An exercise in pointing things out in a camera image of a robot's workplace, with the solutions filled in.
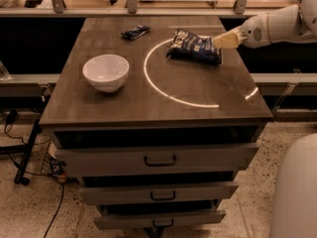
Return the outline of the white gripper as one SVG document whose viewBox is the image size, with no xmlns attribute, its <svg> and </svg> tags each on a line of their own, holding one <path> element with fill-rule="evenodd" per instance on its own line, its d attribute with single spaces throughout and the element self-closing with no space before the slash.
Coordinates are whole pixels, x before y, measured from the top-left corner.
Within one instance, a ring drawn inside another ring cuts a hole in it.
<svg viewBox="0 0 317 238">
<path fill-rule="evenodd" d="M 269 44 L 268 14 L 251 17 L 241 27 L 238 26 L 213 38 L 213 46 L 217 49 L 234 49 L 239 45 L 256 49 Z"/>
</svg>

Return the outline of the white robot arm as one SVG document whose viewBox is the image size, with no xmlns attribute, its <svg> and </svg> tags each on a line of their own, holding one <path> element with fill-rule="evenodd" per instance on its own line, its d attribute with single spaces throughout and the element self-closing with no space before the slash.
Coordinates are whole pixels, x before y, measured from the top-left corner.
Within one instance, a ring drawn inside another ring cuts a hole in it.
<svg viewBox="0 0 317 238">
<path fill-rule="evenodd" d="M 243 45 L 256 49 L 276 43 L 309 44 L 317 41 L 317 0 L 294 4 L 246 20 L 241 26 L 212 38 L 217 49 Z"/>
</svg>

